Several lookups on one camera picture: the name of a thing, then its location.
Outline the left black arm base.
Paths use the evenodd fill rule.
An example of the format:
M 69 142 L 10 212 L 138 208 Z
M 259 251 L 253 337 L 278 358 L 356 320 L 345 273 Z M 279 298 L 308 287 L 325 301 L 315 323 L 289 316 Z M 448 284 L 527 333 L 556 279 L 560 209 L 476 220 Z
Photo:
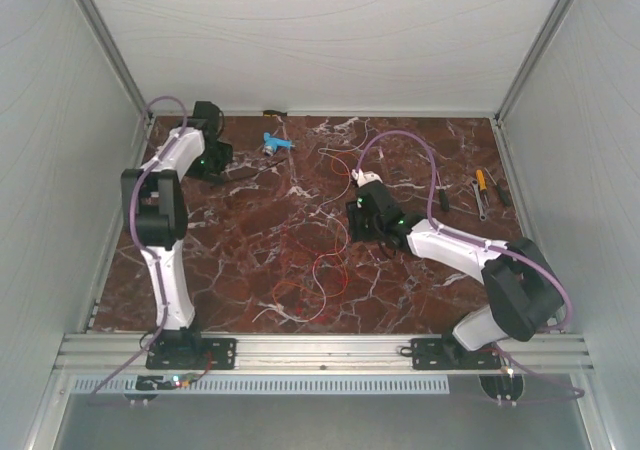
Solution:
M 234 338 L 161 337 L 147 354 L 149 370 L 233 370 L 237 340 Z

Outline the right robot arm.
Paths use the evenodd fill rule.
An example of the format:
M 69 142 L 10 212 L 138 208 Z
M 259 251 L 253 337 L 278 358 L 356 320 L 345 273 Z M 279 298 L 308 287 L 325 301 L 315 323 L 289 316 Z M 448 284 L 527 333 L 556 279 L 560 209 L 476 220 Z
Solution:
M 442 343 L 451 366 L 465 367 L 493 342 L 530 340 L 564 305 L 559 281 L 533 241 L 482 239 L 404 212 L 373 172 L 354 180 L 356 199 L 346 204 L 352 241 L 376 241 L 381 248 L 442 263 L 484 286 L 488 304 L 464 316 Z

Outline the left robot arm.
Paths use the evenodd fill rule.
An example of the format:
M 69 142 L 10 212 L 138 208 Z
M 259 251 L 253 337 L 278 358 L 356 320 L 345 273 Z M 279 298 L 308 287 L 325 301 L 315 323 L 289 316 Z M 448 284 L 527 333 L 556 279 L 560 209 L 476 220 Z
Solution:
M 210 101 L 198 101 L 181 124 L 169 131 L 153 156 L 121 174 L 124 224 L 150 273 L 156 300 L 156 341 L 177 336 L 170 356 L 184 368 L 199 365 L 204 341 L 190 333 L 196 310 L 186 284 L 183 246 L 189 223 L 182 190 L 185 177 L 220 183 L 233 159 L 233 147 L 219 140 L 223 112 Z

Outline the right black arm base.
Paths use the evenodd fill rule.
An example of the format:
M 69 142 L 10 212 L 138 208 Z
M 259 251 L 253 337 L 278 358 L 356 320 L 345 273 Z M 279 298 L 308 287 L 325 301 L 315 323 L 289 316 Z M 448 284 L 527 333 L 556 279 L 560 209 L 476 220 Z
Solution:
M 425 337 L 410 340 L 400 354 L 411 359 L 413 370 L 500 370 L 501 357 L 491 345 L 468 351 L 453 338 Z

